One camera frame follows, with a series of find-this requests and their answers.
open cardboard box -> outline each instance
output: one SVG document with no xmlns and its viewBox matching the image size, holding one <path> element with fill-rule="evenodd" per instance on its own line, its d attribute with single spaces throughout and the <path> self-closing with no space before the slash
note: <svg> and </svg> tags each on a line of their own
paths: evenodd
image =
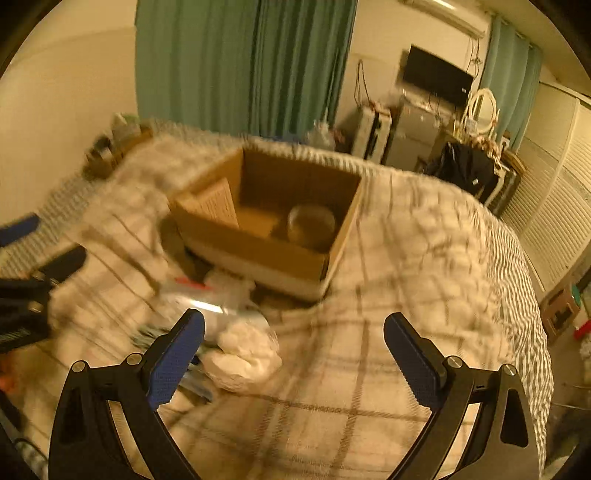
<svg viewBox="0 0 591 480">
<path fill-rule="evenodd" d="M 187 194 L 227 179 L 239 228 L 188 211 Z M 239 149 L 169 198 L 185 245 L 231 272 L 302 300 L 320 300 L 355 223 L 362 195 L 359 175 L 257 150 Z M 296 205 L 328 207 L 336 219 L 326 252 L 290 243 L 287 216 Z"/>
</svg>

screw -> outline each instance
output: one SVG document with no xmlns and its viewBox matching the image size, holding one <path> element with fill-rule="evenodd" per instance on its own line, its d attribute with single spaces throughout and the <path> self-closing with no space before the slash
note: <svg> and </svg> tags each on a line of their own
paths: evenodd
<svg viewBox="0 0 591 480">
<path fill-rule="evenodd" d="M 86 364 L 82 360 L 78 360 L 74 365 L 72 365 L 72 371 L 79 373 L 82 372 L 86 368 Z"/>
<path fill-rule="evenodd" d="M 460 368 L 463 363 L 462 359 L 458 356 L 451 356 L 447 359 L 447 364 L 452 368 Z"/>
<path fill-rule="evenodd" d="M 505 364 L 505 365 L 503 365 L 503 370 L 505 371 L 505 373 L 507 375 L 510 375 L 512 377 L 513 377 L 513 375 L 517 374 L 517 370 L 515 369 L 515 367 L 513 365 Z"/>
<path fill-rule="evenodd" d="M 142 361 L 141 353 L 132 353 L 125 360 L 128 365 L 138 365 Z"/>
<path fill-rule="evenodd" d="M 33 313 L 41 313 L 43 311 L 43 305 L 41 305 L 38 301 L 30 301 L 29 305 L 27 305 L 29 312 Z"/>
</svg>

plaid blanket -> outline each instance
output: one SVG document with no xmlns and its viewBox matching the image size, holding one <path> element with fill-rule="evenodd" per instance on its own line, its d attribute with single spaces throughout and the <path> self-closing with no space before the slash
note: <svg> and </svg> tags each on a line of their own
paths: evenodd
<svg viewBox="0 0 591 480">
<path fill-rule="evenodd" d="M 89 259 L 56 290 L 54 337 L 18 351 L 25 433 L 42 450 L 71 364 L 114 364 L 134 351 L 130 334 L 148 321 L 151 300 L 174 269 L 160 242 L 167 194 L 244 142 L 187 135 L 160 135 L 130 154 L 83 220 L 52 249 L 79 242 Z M 327 297 L 310 309 L 273 315 L 280 371 L 248 395 L 221 393 L 202 405 L 179 390 L 160 407 L 198 473 L 232 480 L 387 478 L 429 414 L 384 344 L 384 319 L 396 311 L 444 355 L 478 368 L 518 367 L 542 465 L 553 381 L 515 235 L 473 198 L 436 179 L 348 155 L 259 143 L 361 171 L 368 188 Z M 149 476 L 121 413 L 113 410 L 134 468 Z M 441 475 L 457 464 L 475 411 L 469 410 Z"/>
</svg>

louvered closet door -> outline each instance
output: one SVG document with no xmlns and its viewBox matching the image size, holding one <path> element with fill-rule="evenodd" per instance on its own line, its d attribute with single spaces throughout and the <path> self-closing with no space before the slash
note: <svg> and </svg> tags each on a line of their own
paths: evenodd
<svg viewBox="0 0 591 480">
<path fill-rule="evenodd" d="M 549 291 L 591 240 L 591 110 L 541 85 L 519 156 L 528 172 L 505 220 Z"/>
</svg>

teal curtain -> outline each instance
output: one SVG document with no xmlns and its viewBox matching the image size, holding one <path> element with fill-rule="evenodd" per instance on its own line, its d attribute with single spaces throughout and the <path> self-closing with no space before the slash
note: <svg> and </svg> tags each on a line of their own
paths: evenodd
<svg viewBox="0 0 591 480">
<path fill-rule="evenodd" d="M 142 117 L 229 134 L 332 124 L 356 0 L 139 0 Z"/>
<path fill-rule="evenodd" d="M 497 139 L 509 131 L 512 150 L 523 139 L 540 81 L 542 60 L 539 47 L 521 38 L 513 25 L 495 17 L 480 88 L 490 88 L 495 96 L 499 108 Z"/>
</svg>

